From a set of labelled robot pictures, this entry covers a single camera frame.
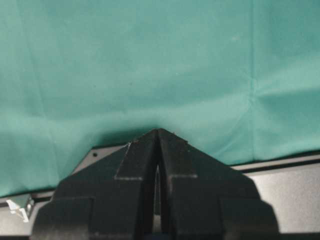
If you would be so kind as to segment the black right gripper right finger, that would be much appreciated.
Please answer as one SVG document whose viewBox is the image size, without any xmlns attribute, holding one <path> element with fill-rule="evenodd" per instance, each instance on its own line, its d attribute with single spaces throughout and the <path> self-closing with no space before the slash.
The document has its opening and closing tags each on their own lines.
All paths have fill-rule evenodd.
<svg viewBox="0 0 320 240">
<path fill-rule="evenodd" d="M 265 239 L 279 227 L 255 183 L 165 130 L 161 151 L 161 224 L 173 240 Z"/>
</svg>

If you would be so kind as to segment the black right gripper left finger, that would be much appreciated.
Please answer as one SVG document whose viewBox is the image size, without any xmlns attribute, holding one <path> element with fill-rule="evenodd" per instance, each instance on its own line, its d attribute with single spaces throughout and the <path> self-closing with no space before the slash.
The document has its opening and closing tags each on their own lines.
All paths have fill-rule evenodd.
<svg viewBox="0 0 320 240">
<path fill-rule="evenodd" d="M 153 231 L 158 132 L 63 179 L 37 213 L 34 240 L 142 240 Z"/>
</svg>

